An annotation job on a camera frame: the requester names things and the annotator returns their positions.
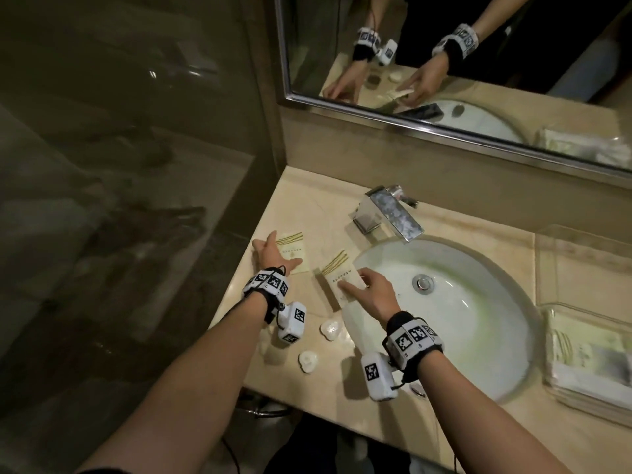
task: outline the mirror frame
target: mirror frame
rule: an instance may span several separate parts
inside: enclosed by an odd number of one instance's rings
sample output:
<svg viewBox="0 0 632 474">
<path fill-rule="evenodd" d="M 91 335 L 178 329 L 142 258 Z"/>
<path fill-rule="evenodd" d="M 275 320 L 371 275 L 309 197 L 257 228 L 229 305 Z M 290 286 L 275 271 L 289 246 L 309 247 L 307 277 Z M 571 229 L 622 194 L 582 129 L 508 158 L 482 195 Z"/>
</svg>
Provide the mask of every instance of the mirror frame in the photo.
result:
<svg viewBox="0 0 632 474">
<path fill-rule="evenodd" d="M 263 1 L 274 85 L 277 101 L 280 105 L 465 151 L 632 189 L 632 172 L 622 169 L 566 157 L 553 151 L 536 149 L 485 135 L 437 126 L 429 122 L 413 122 L 347 103 L 312 98 L 295 93 L 292 91 L 289 79 L 288 49 L 283 36 L 281 0 Z"/>
</svg>

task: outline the clear plastic tray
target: clear plastic tray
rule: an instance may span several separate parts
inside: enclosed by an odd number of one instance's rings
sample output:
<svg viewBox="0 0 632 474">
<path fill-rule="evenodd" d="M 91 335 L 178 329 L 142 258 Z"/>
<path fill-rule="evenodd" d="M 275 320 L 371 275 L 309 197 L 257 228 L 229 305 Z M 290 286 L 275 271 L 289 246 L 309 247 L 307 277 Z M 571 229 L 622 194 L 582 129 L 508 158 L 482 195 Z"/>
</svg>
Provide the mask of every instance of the clear plastic tray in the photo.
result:
<svg viewBox="0 0 632 474">
<path fill-rule="evenodd" d="M 632 247 L 561 226 L 535 247 L 551 394 L 632 427 Z"/>
</svg>

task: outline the countertop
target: countertop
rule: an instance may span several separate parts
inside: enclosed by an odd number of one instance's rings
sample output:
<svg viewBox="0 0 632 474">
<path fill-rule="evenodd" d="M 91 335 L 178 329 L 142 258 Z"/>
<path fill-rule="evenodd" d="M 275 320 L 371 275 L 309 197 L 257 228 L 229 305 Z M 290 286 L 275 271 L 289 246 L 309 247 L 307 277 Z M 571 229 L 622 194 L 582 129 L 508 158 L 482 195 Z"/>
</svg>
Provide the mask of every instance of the countertop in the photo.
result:
<svg viewBox="0 0 632 474">
<path fill-rule="evenodd" d="M 348 59 L 348 55 L 338 54 L 323 84 L 323 89 L 342 74 L 348 64 Z M 404 80 L 415 72 L 414 68 L 396 64 L 382 68 L 376 64 L 371 66 L 371 73 L 378 74 L 381 81 L 374 90 L 366 86 L 362 87 L 358 105 L 367 108 L 382 106 L 385 104 L 383 96 L 388 91 L 397 88 L 398 84 L 388 79 L 390 72 L 400 72 Z M 535 142 L 536 134 L 542 127 L 565 133 L 605 138 L 615 138 L 621 135 L 619 118 L 616 111 L 610 108 L 472 79 L 448 76 L 429 102 L 439 99 L 468 102 L 486 109 L 508 122 L 530 145 Z"/>
<path fill-rule="evenodd" d="M 354 259 L 372 244 L 392 236 L 383 227 L 364 236 L 352 223 L 350 214 L 365 191 L 363 186 L 286 167 L 253 238 L 265 239 L 275 229 L 280 234 L 302 230 L 312 270 L 341 249 Z M 409 211 L 427 234 L 477 250 L 503 268 L 532 300 L 535 298 L 533 233 L 424 203 Z M 211 326 L 240 299 L 241 289 L 254 270 L 253 250 L 249 248 Z M 453 452 L 430 402 L 407 392 L 393 401 L 371 401 L 356 357 L 358 351 L 346 332 L 334 342 L 319 332 L 327 318 L 342 322 L 337 305 L 332 307 L 312 272 L 291 274 L 289 282 L 288 300 L 300 300 L 308 310 L 304 336 L 282 347 L 274 341 L 270 328 L 262 329 L 244 385 L 452 469 Z M 304 374 L 298 365 L 298 354 L 304 350 L 319 355 L 319 365 L 312 374 Z M 632 472 L 632 456 L 628 455 L 632 430 L 559 404 L 542 385 L 539 368 L 532 370 L 522 388 L 502 406 L 574 473 Z"/>
</svg>

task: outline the chrome faucet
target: chrome faucet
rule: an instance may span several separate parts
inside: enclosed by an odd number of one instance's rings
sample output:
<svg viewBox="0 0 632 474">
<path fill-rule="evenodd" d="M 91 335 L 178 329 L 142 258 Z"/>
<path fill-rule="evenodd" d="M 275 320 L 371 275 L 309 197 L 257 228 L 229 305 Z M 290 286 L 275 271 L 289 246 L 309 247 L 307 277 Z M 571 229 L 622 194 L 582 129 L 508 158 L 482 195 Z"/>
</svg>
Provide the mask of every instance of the chrome faucet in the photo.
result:
<svg viewBox="0 0 632 474">
<path fill-rule="evenodd" d="M 407 197 L 399 184 L 388 188 L 378 186 L 364 194 L 353 213 L 353 222 L 363 234 L 368 234 L 385 220 L 395 234 L 406 242 L 412 241 L 423 233 L 423 228 L 399 204 L 400 201 L 413 208 L 419 204 Z"/>
</svg>

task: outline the hand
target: hand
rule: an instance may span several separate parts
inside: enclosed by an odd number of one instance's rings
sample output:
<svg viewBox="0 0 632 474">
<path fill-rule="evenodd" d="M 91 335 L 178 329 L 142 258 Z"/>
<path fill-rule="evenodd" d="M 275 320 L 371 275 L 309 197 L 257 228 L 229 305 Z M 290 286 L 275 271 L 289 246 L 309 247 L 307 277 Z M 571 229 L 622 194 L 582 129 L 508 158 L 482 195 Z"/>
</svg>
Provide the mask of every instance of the hand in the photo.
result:
<svg viewBox="0 0 632 474">
<path fill-rule="evenodd" d="M 268 239 L 265 241 L 254 239 L 252 245 L 257 252 L 259 269 L 285 266 L 285 275 L 287 276 L 291 270 L 303 262 L 301 258 L 287 260 L 280 255 L 279 247 L 276 245 L 276 231 L 268 234 Z"/>
<path fill-rule="evenodd" d="M 402 98 L 400 102 L 404 105 L 415 107 L 437 93 L 441 82 L 447 76 L 448 67 L 449 59 L 445 52 L 430 58 L 420 69 L 415 71 L 413 76 L 399 85 L 398 91 L 401 91 L 412 87 L 416 83 L 415 93 Z"/>
<path fill-rule="evenodd" d="M 354 61 L 336 81 L 323 90 L 322 94 L 330 100 L 351 100 L 356 105 L 367 72 L 367 60 Z"/>
<path fill-rule="evenodd" d="M 393 314 L 401 311 L 391 282 L 380 273 L 369 268 L 358 270 L 368 288 L 360 289 L 346 281 L 338 282 L 338 287 L 356 298 L 371 317 L 377 319 L 384 330 Z"/>
</svg>

